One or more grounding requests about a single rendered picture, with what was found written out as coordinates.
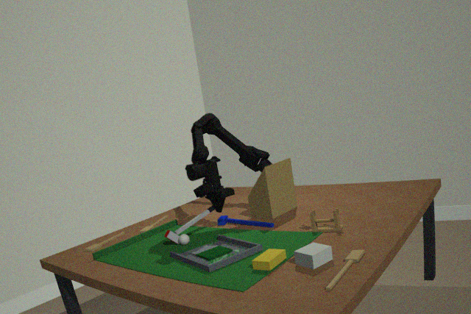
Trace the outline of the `green putting mat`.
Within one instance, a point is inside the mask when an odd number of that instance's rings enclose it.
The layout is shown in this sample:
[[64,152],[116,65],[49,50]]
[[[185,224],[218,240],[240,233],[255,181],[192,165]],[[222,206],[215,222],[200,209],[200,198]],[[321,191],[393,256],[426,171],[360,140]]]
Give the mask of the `green putting mat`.
[[[189,236],[190,242],[187,245],[175,243],[165,237],[168,230],[174,233],[182,226],[176,225],[163,230],[149,238],[97,258],[96,261],[155,276],[244,292],[293,257],[294,251],[307,246],[323,233],[190,226],[178,235]],[[196,268],[170,255],[170,251],[182,254],[207,243],[214,244],[219,241],[217,235],[263,244],[263,250],[211,272]],[[253,269],[252,260],[267,249],[285,249],[286,259],[271,271]]]

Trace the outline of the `white golf ball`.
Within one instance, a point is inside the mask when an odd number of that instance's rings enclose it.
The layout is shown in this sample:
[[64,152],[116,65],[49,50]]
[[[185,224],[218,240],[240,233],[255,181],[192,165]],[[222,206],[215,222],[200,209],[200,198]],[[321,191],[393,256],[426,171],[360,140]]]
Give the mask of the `white golf ball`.
[[187,234],[182,234],[181,236],[179,236],[178,241],[181,244],[187,245],[190,242],[189,236],[187,236]]

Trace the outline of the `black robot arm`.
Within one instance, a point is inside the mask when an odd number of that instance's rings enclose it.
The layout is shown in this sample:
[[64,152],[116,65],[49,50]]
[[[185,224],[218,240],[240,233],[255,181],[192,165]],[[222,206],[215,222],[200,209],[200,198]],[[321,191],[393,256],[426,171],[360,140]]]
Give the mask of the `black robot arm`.
[[[254,146],[246,146],[238,138],[222,127],[219,119],[213,113],[207,113],[198,121],[195,121],[191,127],[194,147],[191,156],[191,162],[193,164],[187,165],[185,168],[188,178],[191,181],[219,174],[217,162],[221,160],[216,156],[212,157],[210,160],[206,160],[208,158],[209,151],[203,140],[203,135],[205,133],[215,135],[226,143],[231,149],[239,154],[239,161],[254,172],[260,171],[262,173],[266,166],[272,165],[268,160],[270,156],[268,152],[257,149]],[[202,185],[196,188],[194,192],[197,198],[203,198],[207,193],[214,192],[214,189],[211,182],[208,181],[208,183],[205,183],[205,181],[202,180]]]

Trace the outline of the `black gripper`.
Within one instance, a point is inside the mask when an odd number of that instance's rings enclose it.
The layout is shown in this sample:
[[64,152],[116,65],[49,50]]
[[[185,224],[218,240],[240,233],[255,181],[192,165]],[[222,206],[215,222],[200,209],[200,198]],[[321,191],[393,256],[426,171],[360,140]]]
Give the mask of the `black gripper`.
[[206,199],[209,199],[212,203],[212,205],[216,204],[217,208],[215,209],[216,212],[221,212],[223,205],[224,205],[224,200],[226,197],[234,195],[234,189],[232,188],[224,188],[223,185],[221,185],[220,179],[222,176],[214,175],[214,176],[206,176],[203,180],[205,180],[206,183],[211,182],[214,192],[209,192],[206,195]]

